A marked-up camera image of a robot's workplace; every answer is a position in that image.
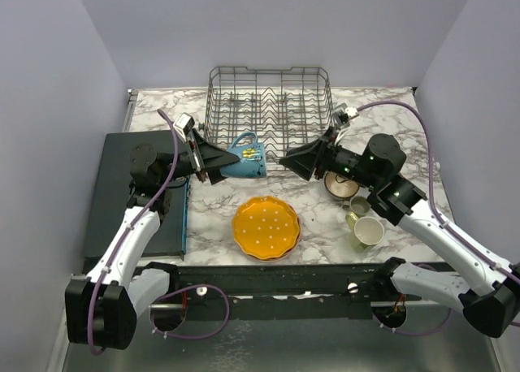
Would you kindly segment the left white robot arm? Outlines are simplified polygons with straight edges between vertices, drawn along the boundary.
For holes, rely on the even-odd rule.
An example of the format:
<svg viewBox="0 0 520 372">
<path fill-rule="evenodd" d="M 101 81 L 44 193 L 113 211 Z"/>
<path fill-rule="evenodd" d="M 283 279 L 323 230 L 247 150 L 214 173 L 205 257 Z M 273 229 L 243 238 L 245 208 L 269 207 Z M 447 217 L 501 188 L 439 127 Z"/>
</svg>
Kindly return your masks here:
<svg viewBox="0 0 520 372">
<path fill-rule="evenodd" d="M 119 229 L 94 268 L 72 278 L 66 287 L 67 337 L 72 343 L 88 345 L 95 355 L 107 348 L 126 349 L 137 319 L 155 301 L 170 303 L 186 297 L 175 266 L 151 263 L 136 271 L 170 211 L 170 182 L 196 175 L 216 184 L 223 180 L 221 168 L 240 160 L 206 142 L 197 131 L 190 133 L 186 148 L 181 148 L 176 132 L 171 136 L 171 153 L 160 153 L 148 143 L 131 150 L 132 181 Z"/>
</svg>

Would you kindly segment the light green ceramic mug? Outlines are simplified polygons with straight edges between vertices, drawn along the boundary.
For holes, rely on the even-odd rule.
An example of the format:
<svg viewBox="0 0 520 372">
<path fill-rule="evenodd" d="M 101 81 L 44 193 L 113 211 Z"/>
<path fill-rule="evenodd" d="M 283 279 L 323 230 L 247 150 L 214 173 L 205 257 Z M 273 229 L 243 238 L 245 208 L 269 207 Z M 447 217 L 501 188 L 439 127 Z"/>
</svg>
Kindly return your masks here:
<svg viewBox="0 0 520 372">
<path fill-rule="evenodd" d="M 349 211 L 345 220 L 349 226 L 349 243 L 356 249 L 370 249 L 385 237 L 384 225 L 377 218 L 367 215 L 359 217 Z"/>
</svg>

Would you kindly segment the grey ceramic mug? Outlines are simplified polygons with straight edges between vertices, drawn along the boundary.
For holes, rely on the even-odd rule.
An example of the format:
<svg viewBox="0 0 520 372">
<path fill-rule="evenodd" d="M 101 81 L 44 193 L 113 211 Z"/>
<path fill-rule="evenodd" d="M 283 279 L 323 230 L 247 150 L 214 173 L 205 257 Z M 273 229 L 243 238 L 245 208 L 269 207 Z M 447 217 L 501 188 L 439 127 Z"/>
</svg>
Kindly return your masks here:
<svg viewBox="0 0 520 372">
<path fill-rule="evenodd" d="M 369 214 L 371 205 L 365 197 L 354 196 L 344 201 L 342 207 L 345 210 L 354 212 L 358 217 L 363 217 Z"/>
</svg>

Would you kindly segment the blue ceramic mug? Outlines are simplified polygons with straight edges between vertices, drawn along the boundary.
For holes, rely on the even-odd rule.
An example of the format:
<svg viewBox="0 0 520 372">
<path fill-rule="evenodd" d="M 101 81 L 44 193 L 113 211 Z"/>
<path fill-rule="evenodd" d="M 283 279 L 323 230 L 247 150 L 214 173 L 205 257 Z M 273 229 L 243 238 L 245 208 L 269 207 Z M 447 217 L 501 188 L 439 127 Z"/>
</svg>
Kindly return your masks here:
<svg viewBox="0 0 520 372">
<path fill-rule="evenodd" d="M 240 134 L 227 148 L 239 157 L 239 162 L 220 169 L 223 177 L 261 179 L 267 176 L 265 147 L 255 132 Z"/>
</svg>

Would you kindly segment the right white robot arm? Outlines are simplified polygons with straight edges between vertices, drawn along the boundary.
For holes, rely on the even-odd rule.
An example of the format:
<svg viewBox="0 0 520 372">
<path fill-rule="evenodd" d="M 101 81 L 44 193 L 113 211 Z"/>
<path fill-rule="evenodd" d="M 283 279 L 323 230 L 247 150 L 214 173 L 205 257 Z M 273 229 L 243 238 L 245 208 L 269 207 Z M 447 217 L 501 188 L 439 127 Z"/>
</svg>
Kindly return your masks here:
<svg viewBox="0 0 520 372">
<path fill-rule="evenodd" d="M 319 139 L 290 149 L 279 164 L 305 180 L 327 172 L 367 188 L 371 209 L 420 239 L 451 266 L 424 270 L 392 257 L 376 272 L 375 294 L 386 301 L 419 296 L 462 313 L 480 333 L 499 338 L 519 314 L 519 266 L 498 257 L 430 205 L 426 194 L 401 175 L 406 156 L 388 134 L 372 136 L 356 154 L 337 145 L 328 129 Z"/>
</svg>

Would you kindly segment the brown patterned bowl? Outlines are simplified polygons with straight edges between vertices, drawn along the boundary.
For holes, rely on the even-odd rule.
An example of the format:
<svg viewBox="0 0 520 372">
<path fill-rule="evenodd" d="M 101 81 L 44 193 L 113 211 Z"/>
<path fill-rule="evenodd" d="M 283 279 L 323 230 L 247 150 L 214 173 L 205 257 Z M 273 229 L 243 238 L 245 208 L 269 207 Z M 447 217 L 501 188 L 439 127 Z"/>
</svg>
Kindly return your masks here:
<svg viewBox="0 0 520 372">
<path fill-rule="evenodd" d="M 359 191 L 359 185 L 352 180 L 329 171 L 323 177 L 327 192 L 336 200 L 348 200 Z"/>
</svg>

